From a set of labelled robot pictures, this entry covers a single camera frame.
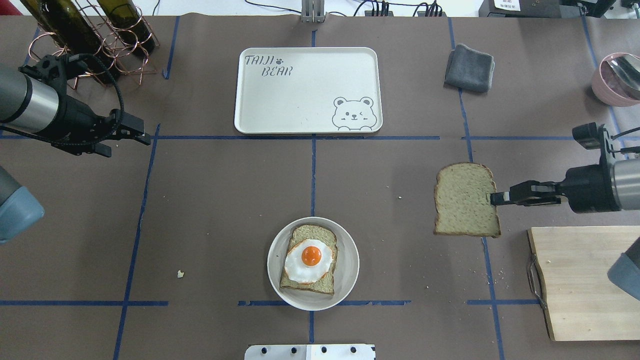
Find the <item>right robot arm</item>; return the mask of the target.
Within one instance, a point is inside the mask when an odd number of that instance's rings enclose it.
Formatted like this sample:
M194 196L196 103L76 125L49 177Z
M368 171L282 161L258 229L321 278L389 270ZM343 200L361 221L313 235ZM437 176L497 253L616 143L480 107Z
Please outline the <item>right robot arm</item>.
M573 167L560 182L527 180L511 186L508 191L490 194L494 206L518 205L539 207L559 205L563 199L576 214L595 214L640 209L639 159L619 159L622 155L638 154L638 146L614 148L614 141L639 128L610 135L605 125L594 122L573 128L574 141L585 150L598 150L597 164Z

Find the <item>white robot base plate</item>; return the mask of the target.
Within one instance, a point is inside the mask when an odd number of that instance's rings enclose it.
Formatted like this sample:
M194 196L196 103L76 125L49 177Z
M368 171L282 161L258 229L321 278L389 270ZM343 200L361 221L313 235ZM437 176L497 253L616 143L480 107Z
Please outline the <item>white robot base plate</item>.
M249 346L245 360L375 360L374 344L256 344Z

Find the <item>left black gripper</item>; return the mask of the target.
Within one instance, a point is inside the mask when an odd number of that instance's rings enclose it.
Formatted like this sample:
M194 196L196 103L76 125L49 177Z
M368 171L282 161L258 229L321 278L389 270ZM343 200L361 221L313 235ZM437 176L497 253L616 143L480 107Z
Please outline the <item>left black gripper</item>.
M52 123L54 139L51 145L63 151L82 151L101 157L112 157L112 148L101 143L131 140L151 145L144 121L128 112L112 110L109 116L100 116L82 101L64 95L59 99L57 114Z

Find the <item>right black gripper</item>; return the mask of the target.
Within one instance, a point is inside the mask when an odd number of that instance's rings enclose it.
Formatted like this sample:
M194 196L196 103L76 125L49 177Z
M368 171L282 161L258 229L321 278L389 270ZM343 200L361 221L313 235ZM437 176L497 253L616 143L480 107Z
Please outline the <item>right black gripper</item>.
M621 210L614 197L610 171L598 164L570 168L560 182L526 180L511 186L508 191L492 193L490 203L495 207L541 207L560 205L562 198L576 214Z

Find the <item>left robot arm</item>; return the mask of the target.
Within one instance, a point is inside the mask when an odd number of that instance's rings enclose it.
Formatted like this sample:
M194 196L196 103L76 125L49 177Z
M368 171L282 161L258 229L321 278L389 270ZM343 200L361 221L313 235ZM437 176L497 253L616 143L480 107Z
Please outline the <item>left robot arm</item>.
M123 104L100 116L67 94L68 80L82 68L80 63L54 59L19 69L2 65L1 128L77 157L109 158L112 150L105 141L131 140L148 146L151 137L144 121L125 112Z

